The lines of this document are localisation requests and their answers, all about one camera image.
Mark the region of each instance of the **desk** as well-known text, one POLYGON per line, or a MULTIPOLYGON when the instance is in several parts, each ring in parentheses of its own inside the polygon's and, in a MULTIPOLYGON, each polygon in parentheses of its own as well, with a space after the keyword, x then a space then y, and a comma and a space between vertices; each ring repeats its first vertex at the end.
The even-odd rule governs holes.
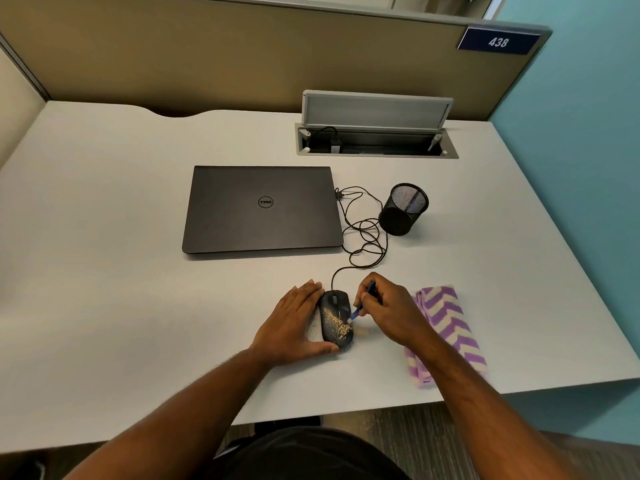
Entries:
MULTIPOLYGON (((329 165, 431 206, 378 271, 452 283, 501 393, 640 377, 640 361, 491 123, 448 121, 459 160, 299 156, 299 114, 164 118, 50 102, 0 172, 0 451, 106 440, 248 346, 277 300, 343 252, 190 260, 194 165, 329 165)), ((354 218, 375 207, 353 206, 354 218)), ((364 277, 342 271, 350 296, 364 277)), ((440 401, 370 318, 347 353, 272 371, 235 423, 440 401)))

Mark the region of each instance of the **gray carpet floor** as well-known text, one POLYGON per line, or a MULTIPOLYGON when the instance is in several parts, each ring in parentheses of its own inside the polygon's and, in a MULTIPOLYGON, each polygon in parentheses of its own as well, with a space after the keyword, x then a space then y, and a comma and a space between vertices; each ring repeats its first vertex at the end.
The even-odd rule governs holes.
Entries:
MULTIPOLYGON (((415 480, 476 480, 479 477, 442 403, 327 415, 323 424, 372 443, 415 480)), ((253 433, 252 425, 232 427, 225 444, 253 433)), ((595 480, 640 479, 640 458, 633 449, 579 446, 548 435, 595 480)), ((57 448, 41 454, 45 480, 60 480, 100 444, 57 448)))

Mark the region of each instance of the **teal wall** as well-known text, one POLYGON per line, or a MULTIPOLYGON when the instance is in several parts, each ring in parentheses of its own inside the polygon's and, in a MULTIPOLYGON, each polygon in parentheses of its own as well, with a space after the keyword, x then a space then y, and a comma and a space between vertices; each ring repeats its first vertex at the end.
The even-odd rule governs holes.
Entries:
MULTIPOLYGON (((640 355, 640 0, 507 0, 554 33, 492 122, 640 355)), ((640 382, 516 394, 539 427, 640 445, 640 382)))

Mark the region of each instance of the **blue brush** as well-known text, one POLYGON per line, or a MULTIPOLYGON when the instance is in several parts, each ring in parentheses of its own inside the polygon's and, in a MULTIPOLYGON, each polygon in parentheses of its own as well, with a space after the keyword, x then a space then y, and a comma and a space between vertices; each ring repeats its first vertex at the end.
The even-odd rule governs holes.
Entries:
MULTIPOLYGON (((376 281, 373 280, 372 282, 370 282, 369 284, 369 288, 367 288, 367 293, 369 293, 370 295, 373 296, 372 291, 376 288, 376 281)), ((358 305, 358 307, 356 308, 356 311, 354 311, 354 313, 351 314, 351 320, 354 320, 358 314, 360 313, 360 310, 362 309, 362 301, 360 302, 360 304, 358 305)))

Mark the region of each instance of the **hand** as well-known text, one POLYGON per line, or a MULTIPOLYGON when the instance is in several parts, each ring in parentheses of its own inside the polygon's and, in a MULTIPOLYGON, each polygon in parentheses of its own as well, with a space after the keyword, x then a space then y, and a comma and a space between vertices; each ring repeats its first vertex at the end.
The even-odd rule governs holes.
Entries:
POLYGON ((414 344, 435 334, 413 302, 409 291, 378 273, 370 273, 360 283, 354 306, 359 306, 360 302, 362 302, 360 316, 371 315, 386 336, 411 350, 415 350, 414 344), (376 281, 376 289, 382 304, 367 293, 367 288, 373 280, 376 281))
POLYGON ((268 366, 284 365, 340 349, 331 342, 311 342, 307 325, 316 303, 324 295, 322 283, 309 280, 284 295, 273 313, 255 334, 250 349, 258 352, 268 366))

